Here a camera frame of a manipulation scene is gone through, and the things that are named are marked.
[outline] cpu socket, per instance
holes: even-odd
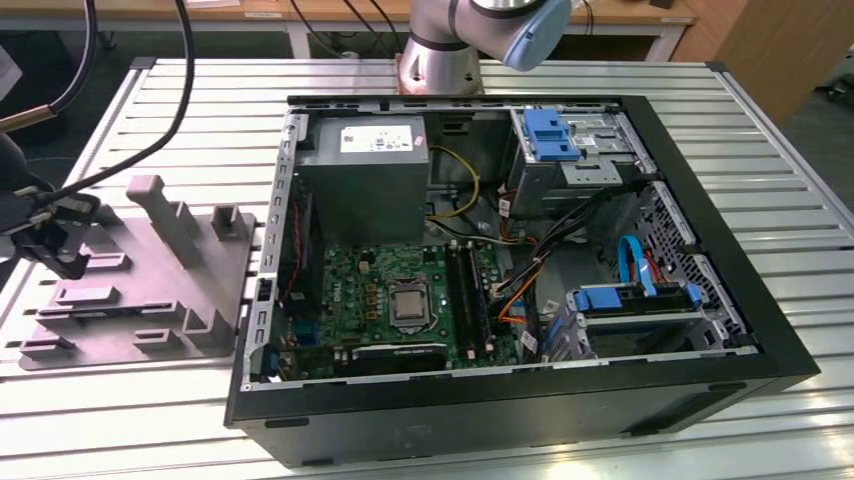
[[[388,324],[405,334],[418,332],[429,325],[426,284],[420,280],[392,281],[388,294]]]

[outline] yellow cable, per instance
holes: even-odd
[[[468,203],[465,205],[462,205],[460,208],[457,208],[452,212],[436,213],[434,215],[426,215],[426,218],[429,220],[438,220],[441,218],[454,217],[456,215],[462,213],[465,210],[468,210],[473,206],[473,204],[477,202],[477,196],[480,195],[480,177],[477,177],[477,172],[474,172],[474,169],[470,167],[470,164],[465,161],[465,159],[462,157],[458,156],[458,154],[456,152],[453,152],[452,150],[448,150],[446,148],[444,148],[444,147],[441,147],[438,145],[432,145],[429,147],[429,149],[430,150],[442,151],[444,153],[450,155],[456,159],[456,161],[458,163],[462,164],[462,167],[465,167],[465,170],[468,170],[468,173],[470,173],[470,179],[472,179],[473,184],[474,184],[474,190],[470,193],[470,199],[468,200]]]

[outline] power supply label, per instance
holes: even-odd
[[[408,125],[365,125],[341,129],[341,153],[410,152]]]

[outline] open computer tower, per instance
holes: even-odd
[[[817,373],[641,97],[290,97],[225,424],[288,466],[680,430]]]

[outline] screw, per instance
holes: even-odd
[[[477,222],[477,230],[486,236],[492,236],[492,225],[488,222]]]

